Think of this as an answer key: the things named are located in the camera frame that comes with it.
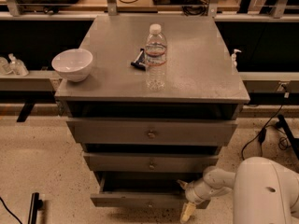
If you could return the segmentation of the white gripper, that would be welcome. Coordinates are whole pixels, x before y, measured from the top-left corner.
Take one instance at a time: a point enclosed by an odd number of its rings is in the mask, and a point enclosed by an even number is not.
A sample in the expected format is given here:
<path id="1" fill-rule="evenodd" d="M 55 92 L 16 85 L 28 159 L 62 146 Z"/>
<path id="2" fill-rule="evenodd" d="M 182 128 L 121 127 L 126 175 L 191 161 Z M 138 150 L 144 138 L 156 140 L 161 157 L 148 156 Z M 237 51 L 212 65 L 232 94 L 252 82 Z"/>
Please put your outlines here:
<path id="1" fill-rule="evenodd" d="M 186 224 L 196 209 L 196 204 L 209 201 L 212 196 L 213 188 L 210 187 L 203 179 L 187 183 L 177 180 L 177 183 L 185 189 L 185 196 L 188 203 L 183 204 L 180 223 Z"/>

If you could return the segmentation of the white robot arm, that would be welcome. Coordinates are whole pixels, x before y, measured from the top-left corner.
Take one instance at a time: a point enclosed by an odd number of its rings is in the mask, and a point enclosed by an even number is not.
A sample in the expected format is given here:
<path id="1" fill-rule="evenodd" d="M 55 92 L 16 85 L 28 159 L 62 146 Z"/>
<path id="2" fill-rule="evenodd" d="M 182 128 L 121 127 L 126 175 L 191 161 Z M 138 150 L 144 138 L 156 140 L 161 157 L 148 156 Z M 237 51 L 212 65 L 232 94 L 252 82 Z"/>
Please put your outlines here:
<path id="1" fill-rule="evenodd" d="M 187 199 L 181 223 L 197 205 L 228 192 L 233 193 L 233 224 L 292 224 L 299 218 L 299 174 L 266 158 L 248 158 L 235 172 L 209 166 L 202 178 L 178 183 Z"/>

